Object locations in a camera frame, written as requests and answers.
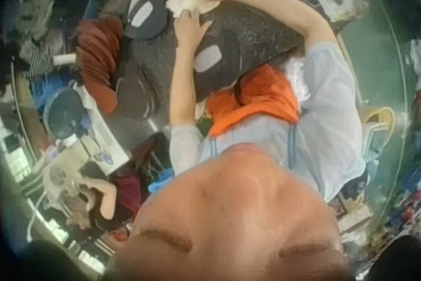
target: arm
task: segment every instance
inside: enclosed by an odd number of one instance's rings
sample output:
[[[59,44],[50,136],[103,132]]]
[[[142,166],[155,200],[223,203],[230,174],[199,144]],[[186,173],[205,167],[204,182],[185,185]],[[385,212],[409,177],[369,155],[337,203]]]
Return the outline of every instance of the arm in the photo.
[[[80,183],[84,184],[88,188],[95,188],[96,190],[103,193],[103,199],[101,201],[101,206],[99,207],[99,212],[105,219],[112,219],[116,209],[116,186],[109,183],[108,181],[92,178],[82,178]]]
[[[306,49],[317,41],[336,42],[328,22],[313,8],[299,0],[232,0],[260,9],[300,33]]]
[[[184,11],[174,23],[178,47],[170,92],[172,127],[195,125],[196,91],[193,80],[193,60],[196,49],[211,24],[212,22],[206,22],[200,25],[199,11],[193,13]]]

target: green floor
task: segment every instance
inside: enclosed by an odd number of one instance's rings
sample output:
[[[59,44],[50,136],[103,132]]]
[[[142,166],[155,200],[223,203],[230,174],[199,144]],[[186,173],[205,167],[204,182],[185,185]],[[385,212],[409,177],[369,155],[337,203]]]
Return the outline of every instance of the green floor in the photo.
[[[374,212],[371,228],[383,220],[399,173],[405,165],[407,124],[415,92],[415,75],[405,63],[409,44],[400,40],[404,30],[385,0],[367,0],[370,7],[360,19],[340,33],[363,101],[376,107],[391,107],[396,117],[395,131],[384,149],[378,173],[366,189],[366,202]]]

